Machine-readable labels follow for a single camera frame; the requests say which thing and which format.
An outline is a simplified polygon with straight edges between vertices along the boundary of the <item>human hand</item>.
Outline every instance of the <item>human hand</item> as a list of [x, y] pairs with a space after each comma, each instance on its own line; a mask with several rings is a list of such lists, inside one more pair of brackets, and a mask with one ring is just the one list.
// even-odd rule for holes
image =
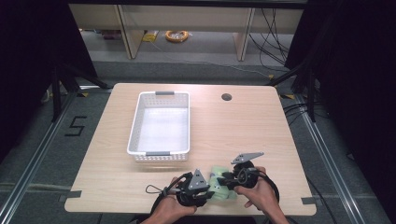
[[194, 214], [196, 210], [196, 206], [188, 207], [181, 205], [177, 201], [176, 195], [167, 195], [160, 201], [153, 214], [142, 223], [170, 224], [176, 222], [181, 217]]
[[[262, 175], [266, 174], [264, 167], [257, 166], [256, 169], [258, 169]], [[257, 209], [268, 216], [273, 223], [289, 223], [280, 209], [273, 189], [261, 177], [259, 177], [253, 189], [236, 186], [233, 190], [237, 194], [243, 194], [248, 198], [247, 203], [245, 203], [246, 208], [255, 205]]]

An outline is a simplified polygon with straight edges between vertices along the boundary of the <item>gray floor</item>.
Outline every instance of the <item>gray floor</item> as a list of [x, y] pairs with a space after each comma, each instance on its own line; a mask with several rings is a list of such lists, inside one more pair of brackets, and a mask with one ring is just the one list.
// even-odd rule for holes
[[[282, 72], [261, 66], [260, 55], [249, 41], [247, 57], [243, 62], [236, 60], [231, 34], [192, 32], [185, 43], [166, 42], [161, 32], [155, 45], [143, 43], [136, 59], [128, 60], [121, 40], [104, 40], [94, 32], [82, 32], [99, 77], [109, 83], [117, 82], [170, 82], [262, 85], [268, 76], [278, 77]], [[281, 35], [280, 42], [288, 46], [291, 35]], [[278, 50], [269, 47], [281, 57]], [[280, 64], [262, 55], [262, 63], [281, 69]], [[91, 85], [80, 80], [81, 85]], [[278, 85], [279, 94], [289, 94], [292, 78]], [[64, 196], [74, 182], [86, 149], [99, 118], [106, 106], [109, 93], [89, 93], [77, 97], [65, 114], [48, 153], [37, 170], [32, 183], [24, 195], [10, 223], [127, 223], [133, 214], [85, 214], [64, 211]], [[283, 106], [296, 104], [292, 99], [281, 99]], [[21, 142], [13, 148], [0, 166], [0, 200], [5, 202], [13, 185], [18, 182], [41, 139], [50, 126], [51, 101], [44, 103], [35, 113], [35, 118], [26, 130]], [[338, 135], [332, 121], [326, 118], [322, 106], [316, 107], [317, 125], [367, 223], [390, 223], [378, 200], [372, 193], [356, 163], [347, 158], [347, 148]], [[85, 126], [81, 136], [67, 137], [74, 133], [69, 125], [75, 116], [77, 125]], [[304, 171], [323, 195], [338, 223], [351, 223], [346, 209], [318, 149], [299, 113], [287, 115], [290, 130], [297, 146]], [[264, 217], [256, 217], [257, 222]], [[326, 206], [318, 205], [312, 217], [293, 217], [298, 223], [333, 223]]]

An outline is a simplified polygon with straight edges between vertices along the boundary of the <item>black cable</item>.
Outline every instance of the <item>black cable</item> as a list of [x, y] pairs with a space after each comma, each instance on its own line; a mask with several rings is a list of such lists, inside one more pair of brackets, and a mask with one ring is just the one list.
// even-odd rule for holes
[[326, 200], [324, 200], [322, 194], [320, 193], [320, 191], [317, 189], [317, 187], [314, 185], [314, 183], [309, 179], [309, 177], [306, 175], [305, 176], [306, 180], [308, 181], [308, 183], [312, 186], [312, 188], [314, 188], [314, 190], [317, 192], [317, 194], [319, 195], [320, 199], [323, 201], [323, 204], [326, 206], [327, 211], [329, 212], [330, 216], [332, 217], [332, 222], [334, 224], [337, 223], [337, 221], [335, 220], [334, 215], [332, 214], [332, 210], [330, 209], [329, 205], [326, 203]]
[[265, 42], [262, 45], [259, 45], [256, 40], [253, 38], [253, 36], [251, 36], [251, 34], [249, 34], [251, 40], [253, 41], [254, 45], [256, 45], [256, 47], [261, 51], [264, 52], [265, 54], [267, 54], [268, 56], [270, 56], [272, 59], [274, 59], [275, 61], [277, 61], [278, 63], [284, 64], [284, 62], [282, 60], [280, 60], [279, 58], [277, 58], [273, 53], [269, 52], [268, 50], [263, 48], [263, 45], [265, 44]]
[[289, 123], [289, 126], [290, 126], [292, 123], [294, 123], [294, 121], [296, 121], [297, 118], [299, 118], [299, 117], [300, 117], [303, 113], [305, 113], [305, 112], [307, 112], [307, 110], [296, 112], [296, 113], [300, 113], [300, 114], [297, 115], [297, 116]]
[[164, 197], [166, 197], [166, 196], [168, 195], [168, 191], [169, 191], [175, 184], [177, 184], [181, 179], [187, 178], [189, 175], [190, 175], [190, 173], [186, 173], [186, 174], [184, 174], [184, 175], [181, 175], [179, 178], [177, 178], [175, 181], [173, 181], [168, 187], [166, 187], [166, 188], [164, 188], [163, 190], [161, 190], [160, 192], [158, 192], [159, 195], [158, 195], [157, 199], [155, 200], [154, 205], [152, 205], [152, 207], [151, 207], [150, 215], [152, 215], [152, 213], [154, 212], [155, 208], [157, 208], [157, 206], [158, 206], [158, 204], [161, 202], [161, 200], [162, 200]]
[[264, 63], [262, 62], [262, 50], [260, 50], [259, 59], [260, 59], [260, 63], [262, 64], [262, 66], [263, 66], [264, 68], [266, 68], [266, 69], [274, 70], [274, 71], [277, 71], [277, 72], [284, 72], [284, 73], [288, 72], [288, 71], [279, 70], [279, 69], [270, 68], [270, 67], [268, 67], [268, 66], [265, 66]]
[[294, 224], [298, 224], [296, 220], [294, 220], [292, 217], [286, 217], [288, 220], [290, 220]]
[[267, 25], [268, 25], [269, 33], [272, 35], [272, 37], [274, 38], [274, 40], [275, 40], [276, 43], [278, 44], [278, 48], [276, 48], [276, 49], [279, 49], [280, 54], [281, 54], [282, 57], [283, 57], [283, 60], [286, 61], [286, 56], [285, 56], [285, 53], [284, 53], [284, 51], [283, 51], [283, 49], [282, 49], [282, 46], [283, 46], [283, 45], [280, 44], [279, 38], [278, 38], [278, 36], [277, 36], [277, 29], [276, 29], [276, 10], [273, 8], [273, 22], [272, 22], [271, 25], [270, 25], [269, 21], [267, 20], [267, 17], [265, 16], [265, 13], [264, 13], [264, 10], [263, 10], [263, 9], [262, 9], [262, 15], [264, 16], [265, 21], [266, 21], [266, 23], [267, 23]]
[[273, 21], [274, 21], [274, 28], [275, 28], [275, 35], [276, 35], [276, 37], [274, 37], [274, 39], [276, 40], [276, 43], [279, 46], [280, 54], [283, 56], [283, 60], [286, 61], [285, 51], [281, 47], [283, 45], [280, 44], [279, 37], [277, 36], [276, 19], [275, 19], [275, 17], [276, 17], [276, 9], [273, 8]]
[[285, 52], [289, 52], [289, 49], [287, 49], [286, 47], [283, 47], [283, 48], [286, 48], [286, 49], [282, 49], [282, 48], [280, 48], [280, 47], [277, 47], [277, 46], [275, 46], [275, 45], [273, 45], [271, 42], [269, 42], [268, 41], [268, 37], [269, 37], [269, 33], [267, 34], [267, 37], [264, 37], [264, 35], [262, 34], [262, 33], [260, 33], [260, 35], [262, 36], [262, 38], [264, 39], [264, 42], [266, 42], [266, 43], [268, 43], [271, 47], [273, 47], [274, 49], [281, 49], [281, 50], [283, 50], [283, 51], [285, 51]]
[[[272, 26], [274, 25], [274, 22], [275, 22], [275, 20], [273, 20], [271, 26], [268, 27], [268, 29], [269, 29], [270, 31], [272, 30]], [[268, 41], [268, 37], [270, 36], [270, 34], [271, 34], [271, 32], [268, 32], [267, 37], [264, 37], [264, 36], [262, 35], [262, 33], [260, 33], [260, 35], [261, 35], [262, 38], [264, 39], [264, 43], [268, 43], [268, 44], [269, 44], [270, 46], [272, 46], [274, 49], [280, 49], [280, 48], [274, 46], [273, 44], [271, 44], [271, 43]]]
[[96, 224], [100, 224], [102, 222], [102, 216], [103, 216], [103, 213], [101, 213], [99, 215], [99, 218], [98, 218], [98, 221], [96, 222]]
[[[302, 106], [307, 106], [307, 103], [301, 103], [301, 104], [295, 104], [295, 105], [288, 105], [283, 107], [283, 110], [288, 109], [287, 111], [285, 111], [285, 115], [287, 115], [291, 110], [300, 108]], [[321, 101], [315, 101], [314, 105], [321, 105]]]
[[300, 115], [301, 113], [304, 113], [304, 112], [306, 112], [306, 111], [302, 111], [302, 110], [296, 111], [296, 112], [294, 112], [294, 113], [291, 113], [291, 114], [286, 115], [286, 118], [291, 117], [291, 116], [296, 115], [296, 114], [299, 114], [299, 115]]
[[264, 175], [259, 175], [259, 177], [261, 177], [263, 180], [265, 180], [270, 186], [271, 188], [274, 190], [274, 194], [275, 197], [277, 199], [277, 202], [279, 203], [280, 201], [280, 196], [279, 196], [279, 190], [277, 189], [276, 184], [274, 183], [274, 181], [272, 179], [270, 179], [270, 177], [268, 175], [266, 175], [264, 172], [260, 171], [260, 173], [263, 173]]

